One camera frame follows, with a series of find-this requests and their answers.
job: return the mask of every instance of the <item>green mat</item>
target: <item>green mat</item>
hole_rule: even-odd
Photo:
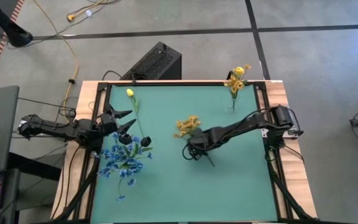
[[[116,110],[133,110],[126,95],[127,86],[113,86],[110,104]],[[223,86],[135,86],[140,100],[139,121],[146,136],[152,138],[153,159],[144,159],[145,169],[134,177],[135,186],[125,180],[117,202],[118,173],[110,178],[98,177],[94,196],[92,223],[129,222],[215,222],[238,220],[277,221],[272,184],[259,130],[232,138],[199,161],[182,158],[184,139],[176,121],[197,115],[200,128],[227,126],[257,109],[252,86],[240,90],[236,112],[227,114],[230,94]],[[121,124],[136,118],[131,113]],[[129,134],[140,135],[135,123]],[[112,147],[111,136],[103,148]],[[101,160],[100,167],[106,161]]]

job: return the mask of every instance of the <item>wooden table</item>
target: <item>wooden table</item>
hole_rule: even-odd
[[[96,89],[98,86],[98,83],[101,81],[84,81],[81,87],[80,96],[78,99],[78,104],[76,108],[76,119],[81,118],[92,118],[92,112],[93,110],[93,103],[96,98]],[[109,83],[130,83],[131,81],[103,81],[103,82],[109,82]],[[139,82],[156,82],[155,80],[149,80],[149,81],[139,81]],[[177,80],[177,82],[222,82],[222,80]],[[285,93],[284,84],[282,81],[275,81],[275,80],[269,80],[269,81],[263,81],[266,83],[267,88],[267,95],[268,100],[270,103],[270,106],[275,105],[284,105],[288,106],[288,100],[287,95]],[[104,93],[102,93],[101,96],[101,103],[99,104],[99,111],[98,113],[101,113],[103,110],[103,100],[104,100]],[[260,103],[263,102],[262,96],[259,95]],[[291,140],[286,139],[285,143],[287,146],[291,147],[292,149],[298,151],[300,153],[300,148],[298,144],[298,140]],[[64,175],[60,176],[60,181],[58,185],[58,189],[56,192],[55,202],[53,204],[52,211],[55,211],[57,209],[57,212],[55,214],[55,217],[57,217],[59,214],[62,213],[63,207],[66,204],[66,196],[67,196],[67,204],[71,201],[71,199],[74,197],[78,190],[79,182],[80,182],[80,175],[81,175],[81,169],[83,166],[84,156],[85,156],[85,150],[80,149],[75,154],[75,157],[73,158],[74,152],[76,151],[78,145],[76,142],[69,142],[68,148],[67,148],[67,155],[65,158],[65,165],[62,169],[62,172],[64,172]],[[311,215],[312,217],[316,217],[316,210],[314,209],[314,203],[311,196],[308,178],[306,176],[305,167],[302,163],[302,160],[293,152],[286,150],[285,148],[280,150],[283,170],[285,174],[285,180],[287,182],[287,188],[291,192],[291,194],[294,196],[296,201],[303,207],[306,213]],[[71,161],[71,158],[73,158],[73,163],[71,165],[71,174],[70,174],[70,184],[68,185],[68,168]],[[91,156],[88,166],[88,171],[91,169],[91,165],[93,163],[93,156]],[[86,203],[88,201],[88,194],[89,189],[85,192],[82,201],[81,201],[81,209],[80,209],[80,216],[79,218],[85,217],[85,211],[86,211]],[[277,189],[277,197],[278,197],[278,204],[280,213],[283,218],[287,217],[287,214],[285,212],[285,204],[282,197],[281,192]]]

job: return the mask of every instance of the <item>yellow tulip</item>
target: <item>yellow tulip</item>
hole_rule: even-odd
[[[135,93],[131,89],[127,89],[127,95],[129,97],[133,97],[135,95]]]
[[[237,76],[240,77],[241,75],[244,74],[244,69],[241,68],[241,67],[237,67],[237,68],[235,68],[235,69],[233,70],[233,72],[234,72]]]

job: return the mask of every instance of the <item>black box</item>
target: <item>black box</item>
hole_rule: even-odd
[[[121,80],[181,80],[181,53],[158,42]]]

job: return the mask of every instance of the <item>concrete floor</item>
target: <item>concrete floor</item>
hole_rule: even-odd
[[[85,0],[39,0],[63,29],[65,15]],[[358,112],[358,1],[251,0],[259,28],[346,26],[344,30],[260,32],[271,79],[284,80],[290,106],[304,135],[300,138],[317,214],[322,220],[358,223],[358,140],[349,119]],[[54,35],[48,20],[26,0],[17,23],[34,36]],[[106,6],[64,34],[110,34],[194,29],[251,28],[243,0],[122,0]],[[99,80],[106,70],[125,73],[152,46],[162,41],[183,54],[183,79],[225,78],[233,67],[249,63],[249,79],[263,79],[251,32],[71,39],[80,63],[78,96],[83,80]],[[74,69],[61,40],[28,48],[4,49],[0,87],[19,85],[20,96],[59,104]],[[111,75],[108,79],[116,80]],[[76,101],[69,103],[75,106]],[[26,114],[55,119],[56,108],[20,101],[16,123]],[[38,157],[62,143],[56,139],[15,139],[11,151]],[[42,208],[48,218],[48,208]],[[43,221],[27,211],[21,223]]]

